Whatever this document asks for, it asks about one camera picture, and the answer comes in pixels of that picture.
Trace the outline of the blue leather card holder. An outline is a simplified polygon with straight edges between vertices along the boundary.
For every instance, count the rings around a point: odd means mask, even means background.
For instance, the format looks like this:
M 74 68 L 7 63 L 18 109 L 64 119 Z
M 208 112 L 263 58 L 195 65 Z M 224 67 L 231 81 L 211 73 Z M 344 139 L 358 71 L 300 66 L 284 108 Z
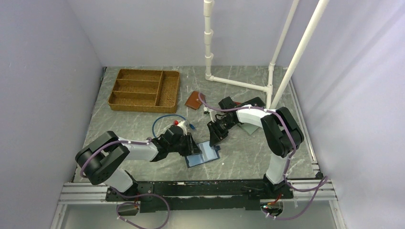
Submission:
M 198 143 L 197 146 L 201 150 L 201 153 L 190 155 L 185 158 L 187 168 L 195 167 L 220 158 L 220 146 L 210 146 L 209 141 Z

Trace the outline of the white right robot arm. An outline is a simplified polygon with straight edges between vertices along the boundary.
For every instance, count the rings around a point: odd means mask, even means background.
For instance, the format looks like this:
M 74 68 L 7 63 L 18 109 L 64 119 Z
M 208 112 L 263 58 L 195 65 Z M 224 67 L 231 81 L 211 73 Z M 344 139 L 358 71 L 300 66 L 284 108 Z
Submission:
M 250 124 L 264 131 L 272 153 L 269 168 L 263 177 L 263 192 L 275 198 L 286 186 L 287 170 L 291 155 L 304 141 L 304 135 L 286 107 L 268 110 L 261 98 L 255 97 L 244 103 L 236 103 L 230 97 L 219 102 L 220 114 L 207 124 L 210 145 L 224 140 L 229 130 L 237 124 Z

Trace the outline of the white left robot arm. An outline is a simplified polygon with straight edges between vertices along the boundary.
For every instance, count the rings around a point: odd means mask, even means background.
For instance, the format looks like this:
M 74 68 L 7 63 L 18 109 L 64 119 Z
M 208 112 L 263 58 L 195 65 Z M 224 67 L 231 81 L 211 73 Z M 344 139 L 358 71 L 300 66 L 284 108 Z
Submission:
M 107 131 L 79 151 L 75 161 L 81 168 L 80 175 L 91 184 L 104 183 L 118 191 L 124 200 L 132 200 L 138 184 L 129 172 L 120 169 L 124 161 L 158 162 L 170 153 L 187 157 L 201 152 L 191 133 L 172 125 L 159 137 L 145 141 L 120 138 L 113 131 Z

